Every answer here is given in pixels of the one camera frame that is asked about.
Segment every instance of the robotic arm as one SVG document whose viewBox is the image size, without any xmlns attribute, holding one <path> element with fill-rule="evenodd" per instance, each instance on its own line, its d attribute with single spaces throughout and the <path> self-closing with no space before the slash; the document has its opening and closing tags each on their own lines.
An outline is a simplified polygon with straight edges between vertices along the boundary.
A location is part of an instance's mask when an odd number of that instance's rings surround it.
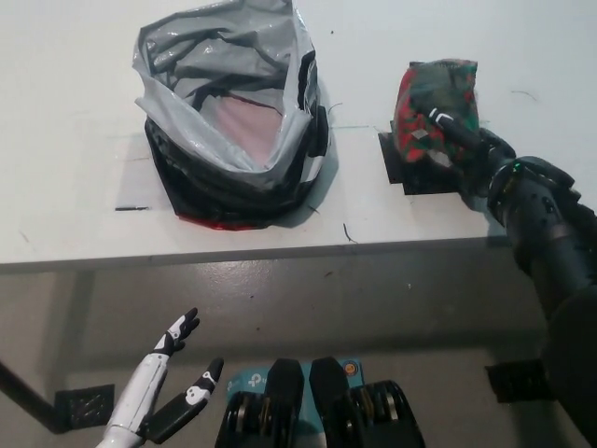
<svg viewBox="0 0 597 448">
<path fill-rule="evenodd" d="M 591 446 L 597 446 L 597 218 L 574 179 L 535 157 L 517 158 L 486 130 L 472 133 L 434 107 L 418 111 L 473 161 L 457 166 L 465 194 L 487 197 L 529 275 L 548 321 L 542 354 L 548 383 Z"/>
<path fill-rule="evenodd" d="M 185 393 L 153 413 L 166 379 L 168 360 L 184 348 L 184 340 L 198 326 L 197 308 L 193 308 L 174 322 L 141 361 L 118 400 L 98 448 L 135 448 L 147 440 L 164 443 L 207 405 L 224 366 L 221 358 L 214 359 Z"/>
</svg>

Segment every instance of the table leg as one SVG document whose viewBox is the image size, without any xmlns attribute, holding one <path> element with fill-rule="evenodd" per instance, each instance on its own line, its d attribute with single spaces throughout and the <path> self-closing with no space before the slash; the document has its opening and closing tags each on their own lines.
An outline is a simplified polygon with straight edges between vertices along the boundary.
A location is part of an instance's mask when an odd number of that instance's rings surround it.
<svg viewBox="0 0 597 448">
<path fill-rule="evenodd" d="M 54 406 L 49 404 L 1 362 L 0 391 L 17 403 L 48 431 L 54 434 L 63 434 L 71 429 L 68 423 L 62 420 L 62 416 Z"/>
</svg>

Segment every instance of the gray floor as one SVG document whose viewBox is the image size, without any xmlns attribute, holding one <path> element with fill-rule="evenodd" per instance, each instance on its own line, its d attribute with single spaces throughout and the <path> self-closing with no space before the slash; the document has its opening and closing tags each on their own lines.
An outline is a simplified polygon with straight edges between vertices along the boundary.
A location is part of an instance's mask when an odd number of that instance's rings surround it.
<svg viewBox="0 0 597 448">
<path fill-rule="evenodd" d="M 117 394 L 160 334 L 188 308 L 202 323 L 171 363 L 161 399 L 209 359 L 224 377 L 277 357 L 363 360 L 369 382 L 394 379 L 427 446 L 585 447 L 557 405 L 499 405 L 484 366 L 536 357 L 543 319 L 507 249 L 401 252 L 98 273 L 0 276 L 0 358 L 46 397 L 114 383 Z M 213 446 L 220 387 L 169 442 Z M 101 428 L 48 434 L 0 396 L 0 446 L 95 446 Z"/>
</svg>

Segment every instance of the white robotic hand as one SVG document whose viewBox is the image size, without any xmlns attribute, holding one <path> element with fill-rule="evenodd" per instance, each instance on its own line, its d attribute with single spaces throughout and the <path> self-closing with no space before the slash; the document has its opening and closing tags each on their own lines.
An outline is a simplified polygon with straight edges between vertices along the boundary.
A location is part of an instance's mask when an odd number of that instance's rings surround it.
<svg viewBox="0 0 597 448">
<path fill-rule="evenodd" d="M 197 383 L 186 394 L 180 394 L 188 396 L 186 407 L 180 406 L 179 395 L 153 415 L 168 360 L 185 347 L 184 340 L 199 326 L 197 313 L 197 308 L 193 308 L 176 320 L 139 364 L 118 400 L 98 448 L 134 448 L 147 439 L 162 443 L 205 407 L 222 372 L 222 359 L 212 361 Z"/>
</svg>

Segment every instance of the black robotic arm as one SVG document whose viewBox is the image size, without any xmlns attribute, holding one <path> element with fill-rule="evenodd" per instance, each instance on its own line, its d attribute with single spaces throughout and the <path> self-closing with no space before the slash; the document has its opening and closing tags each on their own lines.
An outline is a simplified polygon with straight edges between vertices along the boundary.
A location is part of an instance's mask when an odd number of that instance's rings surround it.
<svg viewBox="0 0 597 448">
<path fill-rule="evenodd" d="M 543 361 L 549 386 L 597 446 L 597 218 L 578 203 L 574 179 L 535 157 L 516 156 L 496 135 L 479 134 L 437 108 L 419 107 L 447 140 L 472 151 L 460 164 L 463 193 L 487 197 L 529 275 L 548 321 Z"/>
</svg>

